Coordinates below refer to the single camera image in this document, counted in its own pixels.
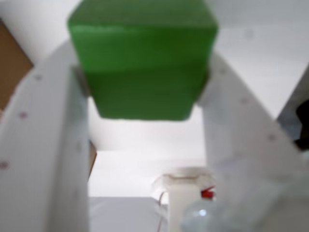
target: red part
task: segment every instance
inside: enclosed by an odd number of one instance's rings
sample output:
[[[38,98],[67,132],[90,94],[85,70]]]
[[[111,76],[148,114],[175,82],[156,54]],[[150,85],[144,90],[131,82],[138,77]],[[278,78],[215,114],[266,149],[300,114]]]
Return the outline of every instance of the red part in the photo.
[[[213,188],[214,188],[214,186],[212,186],[212,187],[210,187],[210,188],[207,188],[207,189],[201,191],[201,196],[202,196],[202,198],[212,200],[213,197],[214,197],[214,192],[211,191],[211,190],[212,190]]]

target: wire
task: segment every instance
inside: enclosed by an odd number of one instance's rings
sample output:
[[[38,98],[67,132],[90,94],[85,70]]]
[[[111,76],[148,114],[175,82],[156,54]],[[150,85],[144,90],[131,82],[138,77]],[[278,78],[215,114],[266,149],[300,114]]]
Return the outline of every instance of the wire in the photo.
[[[160,197],[159,197],[159,200],[158,200],[158,205],[159,205],[160,209],[161,209],[161,207],[162,207],[162,198],[163,198],[163,196],[164,196],[165,193],[166,193],[166,192],[162,192],[161,195],[160,195]],[[162,216],[162,214],[161,214],[161,216],[160,216],[160,221],[159,221],[159,225],[158,225],[158,229],[157,229],[156,232],[160,232],[161,226],[162,226],[162,222],[163,222],[163,216]]]

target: white ceiling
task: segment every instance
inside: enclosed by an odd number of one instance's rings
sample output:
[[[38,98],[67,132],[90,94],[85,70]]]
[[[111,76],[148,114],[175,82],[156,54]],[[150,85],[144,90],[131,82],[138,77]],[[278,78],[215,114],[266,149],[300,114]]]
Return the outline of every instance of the white ceiling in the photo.
[[[3,19],[34,63],[68,38],[66,19],[79,0],[11,0]],[[309,1],[208,0],[221,29],[215,49],[275,118],[309,60]],[[154,178],[205,162],[201,112],[190,120],[101,119],[89,102],[90,135],[99,150],[91,196],[148,196]]]

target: brown cardboard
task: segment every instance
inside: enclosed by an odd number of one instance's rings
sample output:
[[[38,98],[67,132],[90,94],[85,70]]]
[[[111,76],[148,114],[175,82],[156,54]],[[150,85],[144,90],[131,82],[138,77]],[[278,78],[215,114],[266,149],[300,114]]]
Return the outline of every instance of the brown cardboard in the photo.
[[[4,109],[19,81],[32,63],[0,22],[0,109]]]

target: green block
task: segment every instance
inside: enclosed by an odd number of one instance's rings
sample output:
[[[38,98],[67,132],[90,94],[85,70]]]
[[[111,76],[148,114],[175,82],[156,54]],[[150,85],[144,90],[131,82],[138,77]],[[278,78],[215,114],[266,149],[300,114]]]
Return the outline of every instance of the green block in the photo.
[[[203,0],[84,0],[69,30],[102,117],[190,116],[217,32]]]

